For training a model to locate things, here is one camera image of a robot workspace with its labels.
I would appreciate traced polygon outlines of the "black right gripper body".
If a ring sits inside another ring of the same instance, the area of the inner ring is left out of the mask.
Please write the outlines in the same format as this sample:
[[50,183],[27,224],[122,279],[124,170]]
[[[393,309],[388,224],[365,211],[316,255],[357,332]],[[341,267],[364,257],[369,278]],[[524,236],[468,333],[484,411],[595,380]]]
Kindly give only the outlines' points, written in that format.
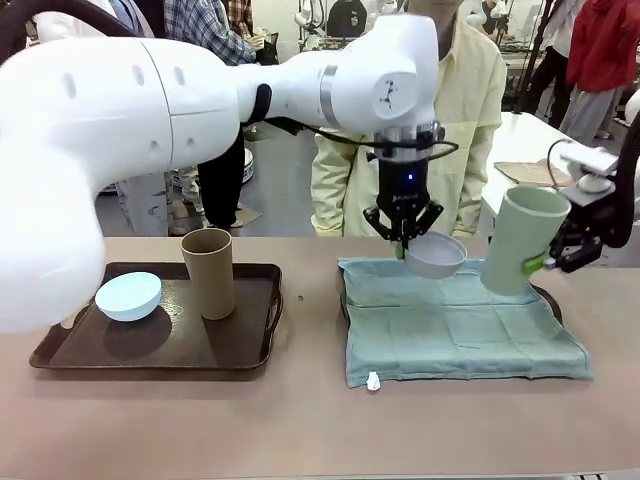
[[598,237],[605,245],[622,245],[623,228],[616,212],[615,193],[572,198],[569,220],[578,231]]

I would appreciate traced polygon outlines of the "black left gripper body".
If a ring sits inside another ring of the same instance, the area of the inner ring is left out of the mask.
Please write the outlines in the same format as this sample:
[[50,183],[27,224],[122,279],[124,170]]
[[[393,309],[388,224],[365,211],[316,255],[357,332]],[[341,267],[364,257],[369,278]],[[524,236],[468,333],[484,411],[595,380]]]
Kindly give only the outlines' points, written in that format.
[[377,206],[382,210],[422,210],[429,201],[427,159],[379,160]]

